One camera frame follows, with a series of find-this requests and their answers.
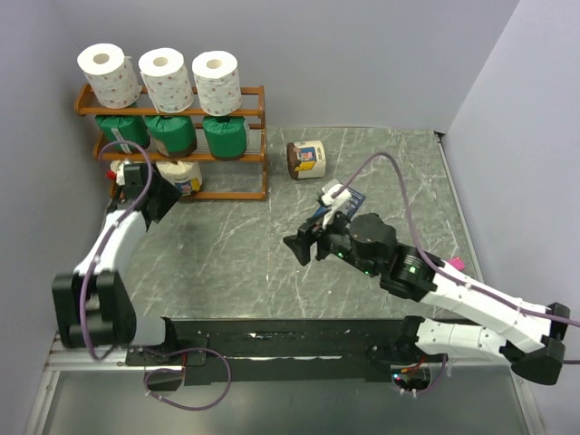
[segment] gray wall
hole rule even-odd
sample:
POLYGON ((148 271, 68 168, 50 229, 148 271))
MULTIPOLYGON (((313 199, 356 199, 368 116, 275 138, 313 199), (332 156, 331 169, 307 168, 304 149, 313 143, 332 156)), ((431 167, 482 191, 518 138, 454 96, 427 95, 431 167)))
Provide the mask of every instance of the gray wall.
MULTIPOLYGON (((522 0, 445 138, 486 280, 580 316, 580 4, 522 0)), ((566 339, 580 358, 578 333, 566 339)), ((550 435, 578 433, 578 368, 537 387, 550 435)))
POLYGON ((275 125, 446 131, 517 0, 54 0, 74 41, 226 50, 275 125))
POLYGON ((51 282, 97 233, 105 199, 91 136, 73 115, 78 48, 55 8, 8 0, 0 14, 0 421, 21 433, 56 330, 51 282))

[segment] floor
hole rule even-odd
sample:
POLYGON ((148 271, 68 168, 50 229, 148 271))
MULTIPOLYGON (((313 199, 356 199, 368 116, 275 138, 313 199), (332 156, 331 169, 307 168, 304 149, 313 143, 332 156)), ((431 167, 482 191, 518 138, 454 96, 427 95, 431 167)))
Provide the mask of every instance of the floor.
MULTIPOLYGON (((444 259, 460 256, 472 275, 468 243, 433 132, 270 128, 267 150, 266 201, 180 203, 151 227, 124 276, 138 313, 176 318, 454 317, 388 295, 378 278, 334 257, 301 267, 282 243, 317 209, 316 192, 326 182, 346 180, 369 154, 387 150, 401 165, 424 247, 444 259), (323 179, 289 177, 285 145, 298 140, 323 142, 323 179)), ((202 170, 204 183, 213 189, 258 185, 256 164, 210 165, 202 170)), ((378 213, 397 228, 399 240, 410 244, 389 162, 375 160, 353 185, 367 197, 359 213, 378 213)))

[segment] green wrapped toilet paper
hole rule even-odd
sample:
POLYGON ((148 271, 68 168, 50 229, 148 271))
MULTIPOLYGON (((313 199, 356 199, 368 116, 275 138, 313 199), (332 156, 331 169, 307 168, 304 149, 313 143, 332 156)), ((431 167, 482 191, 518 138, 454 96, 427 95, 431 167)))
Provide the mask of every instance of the green wrapped toilet paper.
POLYGON ((196 129, 189 116, 146 116, 145 124, 164 156, 177 159, 196 150, 196 129))
POLYGON ((208 140, 209 152, 219 160, 235 160, 244 155, 249 139, 249 127, 243 117, 206 116, 203 131, 208 140))
MULTIPOLYGON (((97 115, 95 116, 95 120, 109 142, 115 140, 132 140, 143 148, 149 147, 150 137, 141 116, 97 115)), ((115 149, 125 154, 137 152, 137 150, 131 148, 126 143, 117 145, 115 149)))

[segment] black bracket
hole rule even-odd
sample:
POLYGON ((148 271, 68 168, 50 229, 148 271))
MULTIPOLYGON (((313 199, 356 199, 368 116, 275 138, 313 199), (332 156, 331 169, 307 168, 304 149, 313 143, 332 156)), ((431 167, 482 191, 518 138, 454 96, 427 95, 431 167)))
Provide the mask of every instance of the black bracket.
MULTIPOLYGON (((338 212, 326 229, 322 229, 322 220, 322 215, 310 217, 295 236, 284 237, 302 266, 310 262, 310 246, 316 242, 317 260, 329 254, 338 256, 368 276, 380 276, 381 288, 392 295, 419 302, 435 290, 435 272, 416 247, 397 241, 395 228, 382 222, 379 215, 368 213, 351 221, 338 212)), ((437 266, 443 266, 440 258, 428 256, 437 266)))
MULTIPOLYGON (((550 314, 570 318, 570 309, 565 305, 556 302, 547 308, 550 314)), ((566 347, 562 340, 566 328, 567 324, 552 321, 550 335, 542 337, 544 347, 536 351, 523 353, 513 343, 507 342, 499 352, 511 362, 515 374, 542 385, 555 385, 564 364, 566 347)))
MULTIPOLYGON (((130 163, 123 166, 124 186, 116 192, 115 198, 107 207, 107 213, 128 207, 137 200, 147 183, 147 164, 130 163)), ((181 198, 181 192, 164 179, 153 165, 153 178, 145 199, 138 204, 137 210, 143 214, 147 228, 151 222, 159 222, 181 198)))
MULTIPOLYGON (((82 277, 58 275, 53 280, 56 322, 64 347, 84 347, 79 302, 82 277)), ((98 297, 97 307, 87 308, 87 325, 92 344, 128 345, 135 336, 135 310, 119 273, 102 272, 89 282, 88 296, 98 297)))

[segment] wooden shelf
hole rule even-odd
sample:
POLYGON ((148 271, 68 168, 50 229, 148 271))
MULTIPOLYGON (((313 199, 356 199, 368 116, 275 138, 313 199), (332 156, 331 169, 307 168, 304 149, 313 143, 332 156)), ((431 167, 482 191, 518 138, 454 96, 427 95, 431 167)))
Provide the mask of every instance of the wooden shelf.
MULTIPOLYGON (((107 138, 105 138, 104 134, 100 134, 99 138, 94 144, 92 148, 92 156, 97 160, 99 158, 99 154, 101 154, 102 147, 104 147, 107 143, 107 138)), ((149 158, 151 161, 167 161, 167 160, 182 160, 182 161, 246 161, 246 162, 260 162, 265 161, 266 159, 266 130, 262 130, 261 134, 261 141, 260 141, 260 151, 259 152, 249 152, 244 154, 240 159, 236 160, 218 160, 214 156, 212 156, 209 152, 199 152, 195 151, 192 154, 189 154, 186 157, 180 158, 171 158, 164 156, 163 154, 159 154, 157 151, 149 151, 149 158)), ((102 159, 105 161, 113 161, 113 160, 133 160, 133 161, 144 161, 145 159, 143 156, 137 152, 133 154, 125 154, 124 152, 118 151, 105 151, 102 155, 102 159)))
MULTIPOLYGON (((193 87, 193 92, 195 94, 198 93, 198 88, 193 87)), ((264 86, 259 86, 256 88, 241 88, 242 95, 257 95, 258 99, 260 100, 260 95, 264 95, 264 86)), ((143 86, 141 88, 140 93, 147 93, 147 88, 143 86)), ((96 96, 94 95, 94 90, 92 89, 91 85, 85 83, 81 91, 79 92, 76 101, 74 102, 74 111, 77 114, 84 116, 84 115, 167 115, 167 116, 206 116, 205 113, 199 107, 192 107, 188 108, 184 111, 179 113, 166 113, 164 111, 156 111, 154 107, 125 107, 124 109, 109 109, 107 107, 103 107, 97 101, 96 96)), ((257 109, 244 109, 240 108, 232 113, 231 116, 256 116, 257 118, 262 118, 264 113, 264 108, 262 104, 258 102, 257 109)))
MULTIPOLYGON (((197 88, 193 88, 195 94, 198 93, 197 88)), ((256 95, 257 96, 257 109, 246 109, 241 108, 237 111, 231 113, 232 116, 253 116, 257 117, 259 123, 249 124, 252 130, 261 130, 260 136, 260 151, 248 152, 240 159, 231 161, 242 161, 242 162, 257 162, 262 163, 262 189, 260 192, 211 192, 211 191, 201 191, 197 192, 191 196, 184 196, 181 199, 184 201, 196 200, 196 199, 241 199, 241 200, 264 200, 267 195, 267 136, 266 136, 266 106, 264 97, 264 86, 258 86, 255 88, 241 88, 242 95, 256 95)), ((147 93, 147 88, 144 86, 141 88, 140 93, 147 93)), ((118 115, 118 116, 147 116, 147 115, 168 115, 168 116, 206 116, 206 113, 200 108, 190 108, 180 113, 165 113, 157 112, 152 107, 126 107, 124 109, 108 109, 101 106, 92 90, 91 85, 85 83, 79 95, 74 102, 74 111, 77 114, 84 115, 118 115)), ((200 122, 195 122, 197 129, 202 128, 200 122)), ((102 147, 108 143, 105 136, 101 133, 99 138, 96 140, 94 147, 92 149, 93 157, 98 160, 99 154, 101 153, 102 147)), ((215 159, 209 152, 196 151, 187 157, 182 157, 179 159, 173 159, 170 157, 163 156, 156 151, 149 152, 149 157, 151 161, 163 161, 163 160, 183 160, 183 161, 223 161, 215 159)), ((140 153, 136 154, 125 154, 123 152, 117 151, 107 151, 102 155, 103 160, 133 160, 133 161, 144 161, 143 156, 140 153)), ((114 192, 115 184, 111 185, 111 194, 114 192)))

